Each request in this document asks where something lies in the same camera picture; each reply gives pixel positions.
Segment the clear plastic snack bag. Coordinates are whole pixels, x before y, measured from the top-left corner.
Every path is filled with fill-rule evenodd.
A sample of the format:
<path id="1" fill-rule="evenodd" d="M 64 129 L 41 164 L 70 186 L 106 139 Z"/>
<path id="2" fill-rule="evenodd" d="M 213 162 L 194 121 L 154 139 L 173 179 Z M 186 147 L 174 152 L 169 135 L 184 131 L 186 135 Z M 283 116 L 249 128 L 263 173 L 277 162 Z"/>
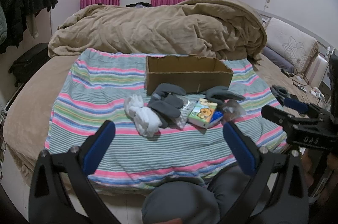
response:
<path id="1" fill-rule="evenodd" d="M 234 121 L 237 118 L 243 117 L 246 115 L 246 111 L 241 107 L 238 101 L 234 99 L 229 99 L 222 107 L 221 111 L 223 113 L 222 121 L 224 123 L 228 121 Z"/>

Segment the green yellow tissue pack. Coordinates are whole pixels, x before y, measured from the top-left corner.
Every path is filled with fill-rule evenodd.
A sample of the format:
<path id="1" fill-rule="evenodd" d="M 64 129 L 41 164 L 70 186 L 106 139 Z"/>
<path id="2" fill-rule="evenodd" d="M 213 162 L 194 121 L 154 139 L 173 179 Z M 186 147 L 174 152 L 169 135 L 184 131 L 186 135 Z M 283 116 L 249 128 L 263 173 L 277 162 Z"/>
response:
<path id="1" fill-rule="evenodd" d="M 211 119 L 217 110 L 218 104 L 206 99 L 199 99 L 195 107 L 188 115 L 187 121 L 197 127 L 208 129 L 211 127 Z"/>

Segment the clear crinkled plastic bag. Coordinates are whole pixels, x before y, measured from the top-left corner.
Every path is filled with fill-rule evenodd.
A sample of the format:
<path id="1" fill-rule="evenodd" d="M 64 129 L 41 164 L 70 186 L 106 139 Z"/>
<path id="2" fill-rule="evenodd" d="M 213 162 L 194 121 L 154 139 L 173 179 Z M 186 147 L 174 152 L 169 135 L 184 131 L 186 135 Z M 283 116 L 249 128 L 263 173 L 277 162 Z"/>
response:
<path id="1" fill-rule="evenodd" d="M 180 115 L 179 117 L 173 118 L 172 121 L 179 129 L 184 129 L 184 126 L 186 125 L 188 121 L 188 117 L 192 110 L 196 106 L 196 101 L 191 101 L 188 99 L 183 100 L 183 106 L 180 109 Z"/>

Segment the grey glove pair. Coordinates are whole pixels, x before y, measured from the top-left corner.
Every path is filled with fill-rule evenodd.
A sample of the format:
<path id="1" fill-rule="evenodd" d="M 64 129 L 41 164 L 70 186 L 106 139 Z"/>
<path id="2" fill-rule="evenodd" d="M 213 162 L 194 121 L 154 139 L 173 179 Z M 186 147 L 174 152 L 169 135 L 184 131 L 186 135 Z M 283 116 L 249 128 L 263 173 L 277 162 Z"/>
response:
<path id="1" fill-rule="evenodd" d="M 168 120 L 180 117 L 183 100 L 177 95 L 184 96 L 186 91 L 174 84 L 162 83 L 157 86 L 151 95 L 147 107 L 151 108 L 159 117 L 160 128 L 168 127 Z"/>

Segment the white socks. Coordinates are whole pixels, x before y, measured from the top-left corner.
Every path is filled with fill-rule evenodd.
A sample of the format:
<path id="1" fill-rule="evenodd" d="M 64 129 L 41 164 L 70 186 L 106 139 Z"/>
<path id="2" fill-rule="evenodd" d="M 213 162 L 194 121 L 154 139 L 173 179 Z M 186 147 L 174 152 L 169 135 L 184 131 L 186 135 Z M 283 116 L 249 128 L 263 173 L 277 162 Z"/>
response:
<path id="1" fill-rule="evenodd" d="M 136 130 L 142 137 L 153 137 L 158 133 L 162 122 L 158 115 L 144 105 L 140 95 L 133 94 L 124 100 L 124 110 L 134 121 Z"/>

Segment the dark grey glove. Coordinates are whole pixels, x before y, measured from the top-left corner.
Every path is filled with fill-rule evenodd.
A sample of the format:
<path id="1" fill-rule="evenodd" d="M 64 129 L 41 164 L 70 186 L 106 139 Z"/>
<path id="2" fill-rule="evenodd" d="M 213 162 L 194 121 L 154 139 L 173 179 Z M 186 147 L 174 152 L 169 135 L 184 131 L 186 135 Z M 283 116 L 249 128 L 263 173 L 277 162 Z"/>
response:
<path id="1" fill-rule="evenodd" d="M 284 100 L 286 98 L 290 98 L 290 93 L 287 89 L 285 89 L 282 86 L 279 85 L 272 85 L 270 87 L 271 93 L 273 96 L 277 99 L 277 101 L 281 104 L 281 106 L 284 106 Z"/>

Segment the grey pillow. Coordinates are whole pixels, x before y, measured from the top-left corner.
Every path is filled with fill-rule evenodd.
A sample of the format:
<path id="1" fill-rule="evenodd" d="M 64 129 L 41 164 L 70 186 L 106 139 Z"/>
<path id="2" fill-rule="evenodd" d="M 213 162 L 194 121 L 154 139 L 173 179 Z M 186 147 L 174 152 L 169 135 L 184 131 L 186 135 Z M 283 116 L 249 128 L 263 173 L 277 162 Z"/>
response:
<path id="1" fill-rule="evenodd" d="M 269 48 L 268 46 L 263 48 L 262 54 L 265 57 L 267 57 L 272 63 L 277 65 L 280 69 L 283 69 L 287 72 L 294 73 L 295 71 L 294 66 L 289 61 L 287 61 L 285 58 L 283 58 L 281 55 L 279 55 L 277 52 Z"/>

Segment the white embroidered pillow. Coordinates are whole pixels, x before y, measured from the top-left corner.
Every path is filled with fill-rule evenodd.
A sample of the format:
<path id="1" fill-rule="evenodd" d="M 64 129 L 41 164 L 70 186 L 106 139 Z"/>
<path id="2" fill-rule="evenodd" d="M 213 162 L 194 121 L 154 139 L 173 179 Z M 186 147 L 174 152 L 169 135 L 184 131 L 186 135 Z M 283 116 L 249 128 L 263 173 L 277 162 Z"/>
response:
<path id="1" fill-rule="evenodd" d="M 266 25 L 266 34 L 266 46 L 290 62 L 297 72 L 305 72 L 319 51 L 316 38 L 274 17 Z"/>

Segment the tan bed sheet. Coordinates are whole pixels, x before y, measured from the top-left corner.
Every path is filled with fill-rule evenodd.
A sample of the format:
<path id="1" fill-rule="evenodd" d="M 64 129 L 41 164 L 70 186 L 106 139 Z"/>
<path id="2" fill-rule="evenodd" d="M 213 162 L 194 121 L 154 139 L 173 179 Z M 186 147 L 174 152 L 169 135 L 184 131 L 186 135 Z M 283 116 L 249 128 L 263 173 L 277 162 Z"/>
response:
<path id="1" fill-rule="evenodd" d="M 8 111 L 3 134 L 27 182 L 31 181 L 39 152 L 46 149 L 53 104 L 64 85 L 69 68 L 78 58 L 79 56 L 64 56 L 49 60 L 24 86 Z"/>

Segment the grey trousered legs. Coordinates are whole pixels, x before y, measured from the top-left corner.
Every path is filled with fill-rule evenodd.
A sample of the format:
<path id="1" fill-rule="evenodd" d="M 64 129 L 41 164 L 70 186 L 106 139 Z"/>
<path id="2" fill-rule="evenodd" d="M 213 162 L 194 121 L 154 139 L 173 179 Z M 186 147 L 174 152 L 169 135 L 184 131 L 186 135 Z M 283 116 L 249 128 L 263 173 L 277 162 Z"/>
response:
<path id="1" fill-rule="evenodd" d="M 250 176 L 239 166 L 217 174 L 207 187 L 184 181 L 162 184 L 142 206 L 143 223 L 218 223 L 244 191 Z"/>

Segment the brown cardboard box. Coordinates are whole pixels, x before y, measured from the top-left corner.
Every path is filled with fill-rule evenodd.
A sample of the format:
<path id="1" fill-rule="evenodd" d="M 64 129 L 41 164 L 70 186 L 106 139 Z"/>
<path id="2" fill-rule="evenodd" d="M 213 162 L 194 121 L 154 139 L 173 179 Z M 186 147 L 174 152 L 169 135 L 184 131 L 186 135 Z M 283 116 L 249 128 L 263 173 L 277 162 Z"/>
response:
<path id="1" fill-rule="evenodd" d="M 210 57 L 148 56 L 146 57 L 145 88 L 151 95 L 162 83 L 183 88 L 187 93 L 200 93 L 212 87 L 229 87 L 233 70 Z"/>

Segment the tan fleece blanket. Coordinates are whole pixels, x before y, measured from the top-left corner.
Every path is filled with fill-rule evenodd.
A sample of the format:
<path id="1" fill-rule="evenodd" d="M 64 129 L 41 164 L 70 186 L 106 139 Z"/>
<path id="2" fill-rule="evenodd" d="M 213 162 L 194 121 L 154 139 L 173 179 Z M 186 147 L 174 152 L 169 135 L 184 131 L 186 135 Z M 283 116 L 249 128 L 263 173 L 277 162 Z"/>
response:
<path id="1" fill-rule="evenodd" d="M 236 0 L 186 0 L 143 8 L 95 4 L 58 27 L 48 54 L 75 56 L 94 48 L 109 53 L 257 60 L 266 43 L 261 16 Z"/>

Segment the striped colourful towel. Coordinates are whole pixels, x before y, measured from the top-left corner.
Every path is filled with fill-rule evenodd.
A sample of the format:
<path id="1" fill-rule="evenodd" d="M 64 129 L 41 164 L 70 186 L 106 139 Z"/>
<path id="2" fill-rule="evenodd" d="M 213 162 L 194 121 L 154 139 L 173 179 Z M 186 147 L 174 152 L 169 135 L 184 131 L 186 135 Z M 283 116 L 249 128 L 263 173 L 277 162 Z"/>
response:
<path id="1" fill-rule="evenodd" d="M 145 72 L 145 54 L 84 51 L 69 68 L 53 104 L 46 149 L 67 152 L 110 120 L 116 134 L 90 176 L 96 188 L 147 191 L 172 179 L 205 185 L 235 161 L 222 125 L 201 130 L 188 124 L 162 129 L 150 139 L 140 136 L 124 100 L 136 94 L 149 101 Z"/>

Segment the black bedside cabinet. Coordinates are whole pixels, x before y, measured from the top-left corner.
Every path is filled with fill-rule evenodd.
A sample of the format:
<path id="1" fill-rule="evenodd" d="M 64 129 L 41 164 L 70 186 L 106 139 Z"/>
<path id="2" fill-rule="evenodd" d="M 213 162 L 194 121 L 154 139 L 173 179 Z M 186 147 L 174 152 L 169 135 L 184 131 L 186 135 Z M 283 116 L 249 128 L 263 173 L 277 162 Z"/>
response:
<path id="1" fill-rule="evenodd" d="M 9 69 L 9 73 L 15 77 L 14 86 L 17 88 L 19 84 L 27 83 L 49 60 L 48 43 L 40 43 L 33 46 L 17 58 Z"/>

